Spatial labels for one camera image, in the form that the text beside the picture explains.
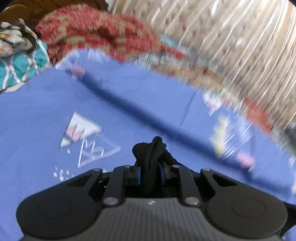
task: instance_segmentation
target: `bed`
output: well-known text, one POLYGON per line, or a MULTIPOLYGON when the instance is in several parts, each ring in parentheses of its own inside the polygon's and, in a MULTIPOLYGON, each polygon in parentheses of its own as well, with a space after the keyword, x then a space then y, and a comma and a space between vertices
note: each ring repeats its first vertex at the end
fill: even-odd
POLYGON ((22 237, 21 200, 92 168, 133 165, 132 147, 155 136, 194 171, 211 168, 295 204, 294 160, 239 113, 209 112, 199 90, 99 50, 74 51, 3 93, 0 240, 22 237), (82 79, 72 65, 85 68, 82 79))

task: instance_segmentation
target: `black cloth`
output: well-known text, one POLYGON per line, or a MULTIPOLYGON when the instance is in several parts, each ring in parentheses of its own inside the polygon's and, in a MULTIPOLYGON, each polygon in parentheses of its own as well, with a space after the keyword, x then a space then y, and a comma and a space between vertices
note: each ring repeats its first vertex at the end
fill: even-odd
POLYGON ((168 166, 181 165, 167 151, 166 144, 161 137, 154 137, 151 143, 138 143, 133 147, 133 154, 136 158, 135 166, 141 167, 141 190, 142 195, 147 196, 159 185, 158 163, 165 163, 168 166))
POLYGON ((288 218, 281 230, 281 233, 279 235, 280 237, 282 237, 287 231, 289 231, 294 225, 296 225, 296 206, 285 202, 284 204, 288 211, 288 218))
POLYGON ((2 12, 11 2, 12 2, 12 0, 1 0, 0 1, 0 11, 2 12))

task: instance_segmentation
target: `carbon fiber texture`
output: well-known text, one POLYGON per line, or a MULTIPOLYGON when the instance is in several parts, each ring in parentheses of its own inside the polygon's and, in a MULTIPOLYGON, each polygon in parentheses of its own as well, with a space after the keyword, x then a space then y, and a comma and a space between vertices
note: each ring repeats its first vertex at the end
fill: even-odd
MULTIPOLYGON (((184 207, 176 198, 126 199, 119 207, 104 209, 94 224, 83 233, 63 239, 63 241, 115 240, 251 241, 234 238, 218 231, 211 226, 199 209, 184 207)), ((272 236, 259 240, 280 241, 281 239, 272 236)), ((22 241, 42 240, 26 236, 22 241)))

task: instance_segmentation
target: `yellow pattern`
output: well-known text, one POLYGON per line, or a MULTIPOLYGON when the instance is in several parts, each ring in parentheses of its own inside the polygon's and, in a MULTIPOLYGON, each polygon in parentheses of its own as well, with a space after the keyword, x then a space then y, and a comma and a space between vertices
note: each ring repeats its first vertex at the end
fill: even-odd
POLYGON ((7 40, 10 37, 10 34, 0 34, 0 38, 7 40))
POLYGON ((210 138, 210 141, 215 149, 217 156, 221 157, 225 151, 225 138, 227 135, 227 126, 229 124, 229 118, 219 117, 219 125, 214 127, 215 135, 210 138))

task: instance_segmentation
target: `wooden furniture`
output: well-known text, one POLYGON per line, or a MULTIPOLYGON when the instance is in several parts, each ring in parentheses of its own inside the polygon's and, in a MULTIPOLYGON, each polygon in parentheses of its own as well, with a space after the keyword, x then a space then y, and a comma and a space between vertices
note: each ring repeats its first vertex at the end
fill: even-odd
POLYGON ((14 0, 0 13, 0 22, 14 24, 18 18, 22 18, 31 29, 34 29, 45 14, 56 8, 83 3, 99 10, 108 10, 105 0, 14 0))

